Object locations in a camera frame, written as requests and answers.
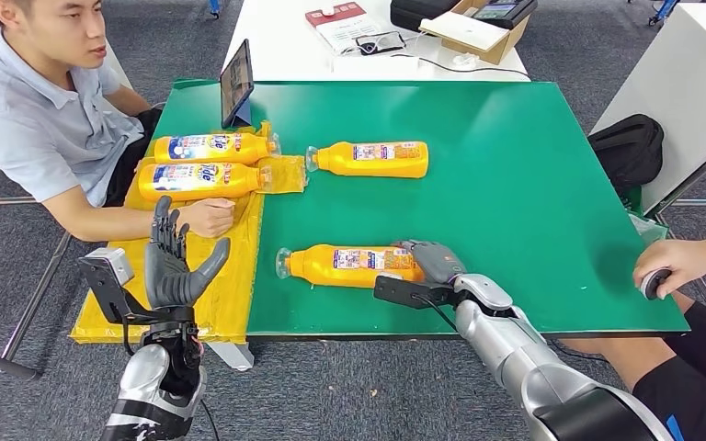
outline robotic thumb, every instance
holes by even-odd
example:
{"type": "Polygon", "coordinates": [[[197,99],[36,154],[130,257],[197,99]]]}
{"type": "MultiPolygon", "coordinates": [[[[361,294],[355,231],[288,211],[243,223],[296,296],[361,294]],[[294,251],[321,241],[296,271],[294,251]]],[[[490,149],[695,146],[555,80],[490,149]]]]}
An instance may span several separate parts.
{"type": "Polygon", "coordinates": [[[193,272],[193,283],[201,284],[202,290],[210,284],[213,278],[221,272],[223,265],[229,260],[229,251],[231,249],[231,239],[224,237],[215,244],[210,257],[207,257],[199,269],[193,272]]]}

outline light blue polo shirt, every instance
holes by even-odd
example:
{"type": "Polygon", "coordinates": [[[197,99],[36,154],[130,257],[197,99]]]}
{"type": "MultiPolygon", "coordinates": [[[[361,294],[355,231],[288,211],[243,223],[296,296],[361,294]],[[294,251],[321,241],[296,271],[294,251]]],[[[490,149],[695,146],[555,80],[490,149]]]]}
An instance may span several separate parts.
{"type": "Polygon", "coordinates": [[[76,92],[34,71],[0,32],[0,168],[41,202],[82,186],[104,204],[120,155],[142,124],[106,103],[120,82],[106,65],[71,70],[76,92]]]}

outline man's ear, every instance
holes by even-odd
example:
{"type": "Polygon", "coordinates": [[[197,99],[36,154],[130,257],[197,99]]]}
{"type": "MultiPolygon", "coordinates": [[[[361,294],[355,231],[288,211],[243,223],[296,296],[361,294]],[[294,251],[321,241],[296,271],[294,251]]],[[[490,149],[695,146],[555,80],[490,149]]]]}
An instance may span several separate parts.
{"type": "Polygon", "coordinates": [[[25,17],[25,13],[14,1],[0,0],[0,22],[5,28],[20,28],[25,17]]]}

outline black shorts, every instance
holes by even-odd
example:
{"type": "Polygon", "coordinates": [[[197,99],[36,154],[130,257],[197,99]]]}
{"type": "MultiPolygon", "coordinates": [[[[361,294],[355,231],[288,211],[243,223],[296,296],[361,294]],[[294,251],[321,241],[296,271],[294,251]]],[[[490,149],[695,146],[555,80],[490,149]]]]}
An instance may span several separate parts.
{"type": "Polygon", "coordinates": [[[144,136],[129,144],[120,156],[115,170],[112,172],[112,177],[109,179],[104,207],[121,207],[123,205],[126,193],[134,178],[134,169],[144,157],[144,153],[147,152],[147,147],[155,132],[155,126],[158,125],[158,119],[161,118],[161,112],[162,110],[158,108],[151,108],[136,116],[136,119],[144,127],[144,136]]]}
{"type": "Polygon", "coordinates": [[[665,338],[678,356],[646,374],[632,394],[676,440],[706,441],[706,306],[694,303],[686,320],[690,333],[665,338]]]}

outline tablet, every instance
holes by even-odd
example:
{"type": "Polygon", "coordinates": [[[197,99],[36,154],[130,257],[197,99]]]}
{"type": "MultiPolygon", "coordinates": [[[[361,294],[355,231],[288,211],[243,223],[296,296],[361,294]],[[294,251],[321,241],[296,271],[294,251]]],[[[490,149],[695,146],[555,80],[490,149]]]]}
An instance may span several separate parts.
{"type": "Polygon", "coordinates": [[[236,112],[247,101],[253,89],[250,43],[245,39],[221,71],[221,125],[224,129],[235,123],[236,112]]]}

